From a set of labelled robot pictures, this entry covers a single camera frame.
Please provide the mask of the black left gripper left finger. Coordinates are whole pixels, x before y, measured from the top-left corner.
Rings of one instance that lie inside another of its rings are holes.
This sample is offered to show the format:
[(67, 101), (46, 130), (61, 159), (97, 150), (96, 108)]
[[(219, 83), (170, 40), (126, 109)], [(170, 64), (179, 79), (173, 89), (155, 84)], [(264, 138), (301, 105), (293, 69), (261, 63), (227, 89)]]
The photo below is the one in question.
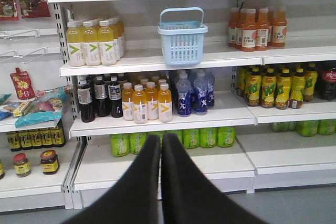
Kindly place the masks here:
[(160, 137), (149, 135), (122, 177), (91, 206), (64, 223), (158, 223)]

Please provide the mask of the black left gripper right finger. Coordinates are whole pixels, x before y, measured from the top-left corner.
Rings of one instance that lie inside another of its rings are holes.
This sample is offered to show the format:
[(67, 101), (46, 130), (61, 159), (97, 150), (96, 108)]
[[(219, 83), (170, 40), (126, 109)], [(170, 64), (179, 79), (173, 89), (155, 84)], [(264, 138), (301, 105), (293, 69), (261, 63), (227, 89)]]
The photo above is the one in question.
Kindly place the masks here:
[(174, 133), (163, 136), (161, 195), (165, 223), (265, 223), (214, 186)]

